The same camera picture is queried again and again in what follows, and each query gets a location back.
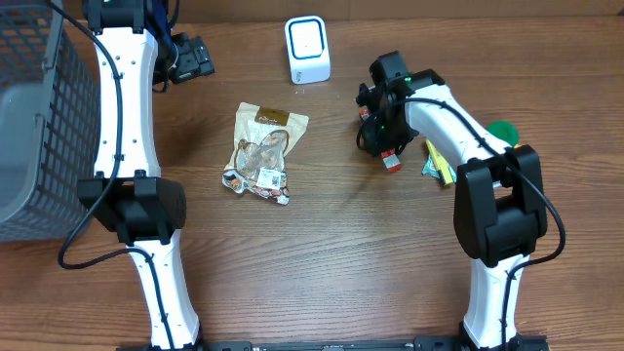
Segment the green object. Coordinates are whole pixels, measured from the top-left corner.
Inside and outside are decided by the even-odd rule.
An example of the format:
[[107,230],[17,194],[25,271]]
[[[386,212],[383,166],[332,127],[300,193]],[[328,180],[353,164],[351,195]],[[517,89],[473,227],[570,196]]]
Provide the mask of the green object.
[[520,134],[513,124],[505,121],[498,121],[487,126],[487,131],[493,136],[498,137],[501,140],[507,141],[511,147],[518,145],[520,141]]

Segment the cable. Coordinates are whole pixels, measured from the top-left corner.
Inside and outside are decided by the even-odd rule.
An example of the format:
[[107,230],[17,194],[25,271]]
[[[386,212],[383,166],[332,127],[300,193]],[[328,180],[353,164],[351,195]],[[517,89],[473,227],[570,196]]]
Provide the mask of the cable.
[[163,298],[162,298],[161,292],[160,292],[160,285],[159,285],[159,282],[158,282],[158,275],[156,274],[156,267],[154,266],[154,261],[153,261],[151,255],[149,255],[147,252],[145,252],[145,251],[143,251],[141,249],[126,248],[126,249],[122,249],[122,250],[117,250],[117,251],[112,252],[112,253],[107,253],[105,255],[102,255],[102,256],[100,256],[98,258],[94,258],[94,259],[92,259],[92,260],[90,260],[88,262],[84,262],[84,263],[70,264],[70,263],[66,263],[64,261],[65,253],[69,249],[69,246],[74,241],[74,239],[76,239],[76,237],[78,236],[78,233],[81,232],[82,228],[85,226],[87,221],[93,216],[94,212],[100,206],[100,204],[104,201],[104,199],[106,198],[108,193],[110,193],[110,191],[112,189],[112,185],[114,183],[114,180],[117,177],[117,174],[119,173],[119,165],[120,165],[120,162],[122,160],[121,140],[122,140],[122,132],[123,132],[123,120],[124,120],[123,119],[123,111],[124,111],[124,109],[123,109],[123,105],[122,105],[121,83],[119,82],[121,77],[119,75],[119,71],[117,70],[117,65],[115,64],[115,61],[113,60],[113,58],[110,55],[110,53],[108,53],[108,51],[106,50],[104,45],[84,25],[80,24],[76,19],[74,19],[72,16],[70,16],[68,13],[66,13],[63,9],[58,7],[52,1],[49,1],[48,5],[54,11],[56,11],[59,15],[61,15],[64,19],[68,20],[76,28],[78,28],[85,35],[87,35],[94,42],[94,44],[96,44],[96,46],[101,50],[101,52],[106,57],[106,60],[108,61],[108,64],[110,65],[110,69],[112,70],[113,79],[115,81],[115,93],[116,93],[116,96],[117,96],[117,140],[116,140],[116,143],[115,143],[115,156],[114,156],[113,170],[112,170],[112,172],[110,174],[110,179],[106,183],[106,186],[104,187],[101,195],[97,198],[97,200],[94,202],[94,204],[91,206],[91,208],[87,211],[87,213],[82,218],[82,220],[80,220],[78,226],[67,237],[67,239],[65,239],[65,242],[62,244],[62,247],[60,248],[60,251],[58,252],[58,265],[60,265],[64,269],[84,269],[84,268],[87,268],[87,267],[91,267],[91,266],[93,266],[95,264],[98,264],[100,262],[106,261],[107,259],[110,259],[110,258],[115,257],[115,256],[120,255],[120,254],[129,254],[129,253],[142,254],[145,257],[145,262],[147,262],[147,264],[149,265],[149,269],[150,269],[150,271],[152,273],[152,278],[154,280],[154,289],[156,290],[156,300],[158,301],[158,309],[159,309],[159,312],[160,312],[160,315],[161,315],[161,322],[163,323],[163,325],[165,325],[165,331],[167,332],[167,339],[169,341],[169,346],[170,346],[171,349],[175,349],[174,338],[173,338],[173,335],[172,335],[172,331],[171,331],[171,329],[169,327],[169,323],[167,322],[167,313],[165,313],[165,307],[164,307],[164,304],[163,304]]
[[559,216],[559,213],[557,212],[557,209],[555,209],[555,206],[553,206],[553,204],[550,202],[550,200],[548,200],[546,195],[544,195],[544,193],[542,193],[535,186],[535,184],[533,184],[522,172],[520,172],[520,170],[518,170],[514,165],[512,165],[505,158],[505,156],[503,156],[502,154],[499,154],[498,152],[496,152],[496,150],[494,150],[491,146],[489,146],[489,144],[486,142],[486,140],[484,138],[482,138],[479,135],[479,133],[477,133],[477,131],[474,129],[474,127],[470,124],[470,122],[468,122],[468,120],[466,120],[466,118],[459,111],[457,111],[455,108],[453,108],[452,106],[448,105],[444,101],[439,101],[439,100],[436,100],[436,99],[424,98],[424,97],[408,97],[408,98],[405,98],[403,100],[390,103],[390,104],[384,106],[383,108],[380,108],[380,109],[374,111],[373,114],[371,114],[369,116],[369,118],[362,123],[362,126],[360,127],[360,131],[358,131],[358,136],[357,136],[358,147],[360,147],[360,138],[362,137],[362,129],[365,126],[365,124],[368,122],[368,120],[372,120],[373,118],[376,119],[377,115],[379,115],[381,112],[384,112],[388,108],[396,107],[396,106],[405,104],[406,102],[421,102],[421,103],[435,104],[437,106],[440,106],[440,107],[446,109],[447,111],[452,113],[455,117],[457,117],[457,119],[459,119],[459,121],[466,127],[468,132],[470,132],[470,134],[472,134],[473,137],[475,137],[475,139],[479,141],[479,144],[485,150],[487,150],[489,153],[491,153],[494,157],[499,158],[503,162],[505,167],[507,167],[511,171],[511,173],[514,174],[514,176],[517,176],[518,178],[520,178],[526,185],[528,185],[528,187],[531,188],[531,190],[535,194],[537,194],[537,196],[544,203],[544,205],[548,209],[548,212],[550,212],[550,214],[553,216],[553,219],[555,220],[555,223],[557,224],[557,228],[559,229],[559,237],[560,237],[560,239],[559,239],[559,245],[557,246],[557,248],[555,249],[554,252],[552,252],[551,254],[548,254],[548,255],[546,255],[544,257],[537,258],[537,259],[532,259],[532,260],[529,260],[527,262],[523,262],[521,264],[518,264],[517,266],[512,268],[507,273],[507,281],[505,283],[505,294],[503,295],[503,311],[502,311],[502,317],[501,317],[501,320],[500,320],[500,323],[502,325],[502,329],[501,329],[501,339],[502,339],[502,346],[503,346],[502,349],[504,351],[507,351],[508,347],[509,347],[509,343],[507,342],[507,335],[506,335],[506,333],[507,333],[507,331],[506,331],[507,330],[507,323],[505,321],[507,320],[507,307],[509,305],[509,294],[511,293],[511,283],[515,279],[514,277],[515,277],[516,273],[519,270],[521,270],[523,268],[526,268],[526,267],[529,267],[529,266],[532,266],[532,265],[535,265],[535,264],[548,262],[550,260],[553,260],[553,259],[557,258],[557,256],[559,256],[562,253],[562,251],[564,250],[564,247],[566,246],[566,229],[564,228],[564,223],[563,223],[561,217]]

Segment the yellow object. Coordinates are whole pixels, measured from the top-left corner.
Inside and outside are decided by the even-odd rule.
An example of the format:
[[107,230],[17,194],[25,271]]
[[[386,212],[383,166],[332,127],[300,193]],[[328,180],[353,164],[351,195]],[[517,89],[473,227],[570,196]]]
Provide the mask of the yellow object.
[[453,183],[452,176],[449,171],[449,162],[447,162],[440,151],[438,151],[436,146],[434,146],[429,139],[427,139],[427,148],[429,148],[429,154],[433,160],[433,165],[436,167],[436,170],[438,170],[438,173],[440,173],[442,184],[449,185]]

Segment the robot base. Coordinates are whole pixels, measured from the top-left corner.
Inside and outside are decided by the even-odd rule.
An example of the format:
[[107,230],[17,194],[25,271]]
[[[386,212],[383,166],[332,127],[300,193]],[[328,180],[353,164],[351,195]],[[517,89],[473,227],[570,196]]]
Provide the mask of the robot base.
[[[459,325],[459,336],[417,336],[414,340],[287,342],[254,344],[248,341],[206,342],[202,333],[195,345],[170,351],[498,351],[499,348],[477,349],[471,346],[468,335]],[[546,336],[521,336],[512,338],[510,351],[549,351]],[[118,348],[117,351],[166,351],[151,346]]]

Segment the plastic bag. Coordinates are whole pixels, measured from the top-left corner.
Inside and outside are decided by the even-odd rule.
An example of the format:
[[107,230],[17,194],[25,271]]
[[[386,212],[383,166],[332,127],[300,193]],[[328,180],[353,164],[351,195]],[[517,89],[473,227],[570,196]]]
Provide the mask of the plastic bag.
[[305,133],[308,117],[242,102],[236,112],[234,153],[221,182],[238,194],[250,191],[286,205],[284,157]]

